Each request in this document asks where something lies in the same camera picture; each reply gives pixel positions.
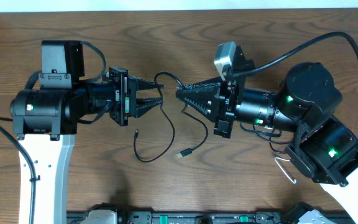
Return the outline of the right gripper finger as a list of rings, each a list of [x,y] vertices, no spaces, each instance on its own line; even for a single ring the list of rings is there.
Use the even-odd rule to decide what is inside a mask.
[[[206,119],[216,122],[219,109],[220,86],[188,85],[178,87],[176,97],[194,108]]]
[[[220,77],[211,78],[198,83],[185,85],[184,90],[201,90],[206,88],[220,87],[222,80]]]

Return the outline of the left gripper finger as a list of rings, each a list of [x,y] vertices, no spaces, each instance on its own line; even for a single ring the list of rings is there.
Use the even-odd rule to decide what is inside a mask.
[[[155,106],[161,105],[163,100],[161,98],[137,98],[135,104],[135,118],[140,118],[146,112],[154,108]]]
[[[165,88],[164,84],[156,84],[155,82],[143,80],[136,76],[134,76],[134,81],[136,91]]]

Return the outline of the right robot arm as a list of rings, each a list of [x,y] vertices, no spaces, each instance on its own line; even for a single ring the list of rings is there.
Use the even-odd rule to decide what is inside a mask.
[[[179,87],[177,98],[213,122],[214,133],[224,138],[235,122],[260,126],[269,138],[291,132],[285,145],[290,162],[358,223],[358,139],[334,115],[342,94],[324,66],[295,65],[280,91],[271,92],[245,87],[255,66],[235,43],[221,44],[214,63],[218,77]]]

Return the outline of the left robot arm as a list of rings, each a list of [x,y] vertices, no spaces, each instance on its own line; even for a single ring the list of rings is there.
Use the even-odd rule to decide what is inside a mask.
[[[85,78],[81,40],[45,40],[42,69],[33,73],[10,105],[21,162],[21,223],[63,223],[67,212],[67,176],[77,127],[86,117],[108,114],[120,126],[162,104],[138,98],[156,84],[124,68],[103,67]]]

